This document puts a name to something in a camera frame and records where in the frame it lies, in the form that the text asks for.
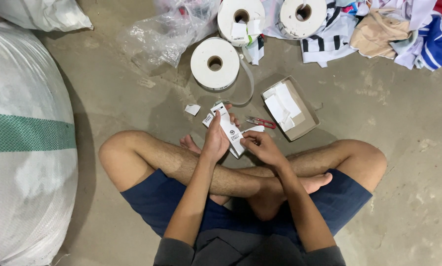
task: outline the scissors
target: scissors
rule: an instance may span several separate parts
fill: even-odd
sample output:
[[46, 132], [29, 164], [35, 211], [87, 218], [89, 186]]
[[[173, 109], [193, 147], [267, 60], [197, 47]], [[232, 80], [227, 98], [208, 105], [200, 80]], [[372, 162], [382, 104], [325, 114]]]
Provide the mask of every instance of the scissors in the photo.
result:
[[268, 127], [271, 129], [275, 129], [277, 127], [277, 125], [274, 122], [270, 122], [264, 119], [260, 119], [260, 118], [256, 118], [253, 116], [246, 116], [248, 119], [246, 119], [247, 122], [252, 123], [252, 124], [256, 124], [256, 125], [263, 125], [264, 127]]

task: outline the man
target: man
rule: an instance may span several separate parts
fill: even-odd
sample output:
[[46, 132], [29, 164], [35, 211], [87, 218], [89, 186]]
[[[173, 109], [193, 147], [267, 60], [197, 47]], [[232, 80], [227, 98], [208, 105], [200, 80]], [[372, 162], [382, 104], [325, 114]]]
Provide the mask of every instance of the man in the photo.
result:
[[[139, 131], [102, 145], [110, 179], [163, 237], [154, 265], [345, 265], [332, 236], [372, 196], [385, 156], [343, 140], [285, 158], [267, 133], [243, 136], [266, 166], [216, 164], [229, 148], [219, 112], [202, 150], [190, 136], [180, 140], [184, 149]], [[255, 216], [223, 207], [229, 197], [246, 198]]]

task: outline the concrete floor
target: concrete floor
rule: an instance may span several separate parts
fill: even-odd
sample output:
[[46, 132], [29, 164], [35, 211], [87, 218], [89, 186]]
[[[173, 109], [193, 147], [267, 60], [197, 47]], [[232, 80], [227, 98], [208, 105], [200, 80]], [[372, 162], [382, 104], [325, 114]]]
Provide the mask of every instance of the concrete floor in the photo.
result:
[[[123, 27], [154, 15], [152, 1], [81, 1], [94, 31], [36, 33], [60, 65], [75, 113], [80, 177], [75, 210], [59, 266], [152, 265], [159, 237], [113, 187], [97, 151], [112, 134], [146, 130], [178, 143], [185, 134], [203, 143], [201, 120], [219, 94], [201, 89], [190, 73], [190, 51], [178, 69], [154, 77], [121, 52]], [[269, 131], [285, 153], [336, 139], [359, 139], [382, 150], [389, 165], [374, 197], [336, 236], [350, 266], [442, 266], [442, 69], [408, 70], [358, 53], [321, 69], [302, 64], [297, 42], [267, 38], [265, 57], [252, 67], [258, 84], [292, 75], [316, 107], [321, 125], [289, 143]], [[241, 94], [247, 77], [221, 96]], [[234, 108], [239, 116], [269, 117], [260, 98]], [[198, 116], [186, 104], [202, 106]], [[251, 165], [248, 158], [226, 166]]]

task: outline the green stripe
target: green stripe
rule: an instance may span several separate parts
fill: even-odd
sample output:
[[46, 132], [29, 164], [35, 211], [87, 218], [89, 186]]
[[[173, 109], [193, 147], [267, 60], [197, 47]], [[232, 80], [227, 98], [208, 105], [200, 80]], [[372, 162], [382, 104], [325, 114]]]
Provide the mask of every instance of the green stripe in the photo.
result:
[[74, 149], [73, 124], [0, 115], [0, 152]]

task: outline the forearm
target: forearm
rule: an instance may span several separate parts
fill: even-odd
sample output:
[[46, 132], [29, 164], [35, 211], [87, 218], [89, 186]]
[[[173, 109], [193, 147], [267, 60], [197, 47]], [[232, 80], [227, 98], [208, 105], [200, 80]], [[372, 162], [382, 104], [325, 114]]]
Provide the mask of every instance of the forearm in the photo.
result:
[[191, 246], [194, 245], [200, 229], [214, 165], [206, 157], [200, 157], [187, 189], [165, 230], [165, 238], [178, 239]]
[[316, 205], [298, 182], [289, 163], [277, 168], [298, 236], [305, 251], [336, 246], [332, 234]]

